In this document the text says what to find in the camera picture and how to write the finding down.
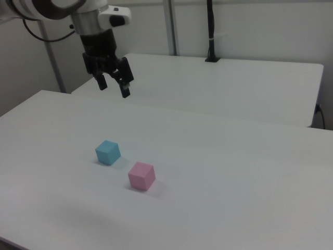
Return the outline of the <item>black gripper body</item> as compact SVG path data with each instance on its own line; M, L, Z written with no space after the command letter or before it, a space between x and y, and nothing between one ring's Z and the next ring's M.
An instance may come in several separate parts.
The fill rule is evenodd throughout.
M99 34L82 35L80 39L87 72L93 75L97 83L106 83L104 73L119 84L128 84L134 80L128 59L116 56L117 44L111 29Z

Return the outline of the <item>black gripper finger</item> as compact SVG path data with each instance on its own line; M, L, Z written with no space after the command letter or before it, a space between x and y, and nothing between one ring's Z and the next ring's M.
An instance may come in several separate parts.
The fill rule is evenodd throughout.
M115 80L119 84L122 97L127 98L130 95L129 87L130 87L131 78L115 77Z
M106 79L103 74L99 74L99 75L95 76L95 80L97 81L99 89L101 91L103 91L104 89L106 89L108 87Z

